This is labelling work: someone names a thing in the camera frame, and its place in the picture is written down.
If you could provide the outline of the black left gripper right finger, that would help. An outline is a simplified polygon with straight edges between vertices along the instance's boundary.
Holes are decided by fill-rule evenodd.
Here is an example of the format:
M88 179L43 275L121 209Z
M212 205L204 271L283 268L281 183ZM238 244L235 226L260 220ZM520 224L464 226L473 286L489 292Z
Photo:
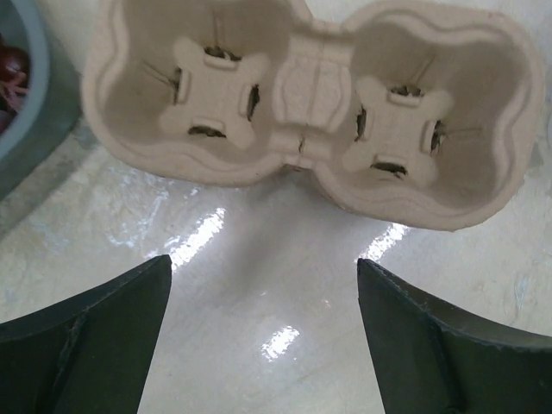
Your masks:
M387 413L549 413L551 339L446 302L372 260L359 306Z

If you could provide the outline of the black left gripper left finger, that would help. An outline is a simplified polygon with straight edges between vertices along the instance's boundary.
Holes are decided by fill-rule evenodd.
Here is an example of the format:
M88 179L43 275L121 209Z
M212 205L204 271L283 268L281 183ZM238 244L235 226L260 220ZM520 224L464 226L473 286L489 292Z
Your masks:
M3 413L135 413L172 284L161 255L1 325Z

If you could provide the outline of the pulp cup carrier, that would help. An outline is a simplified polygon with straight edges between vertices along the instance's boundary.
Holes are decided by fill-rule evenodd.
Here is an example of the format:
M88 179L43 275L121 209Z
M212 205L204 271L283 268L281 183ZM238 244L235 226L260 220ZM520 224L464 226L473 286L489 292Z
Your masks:
M103 1L82 98L124 163L206 185L309 171L345 210L456 231L502 210L546 96L525 29L484 9L380 1Z

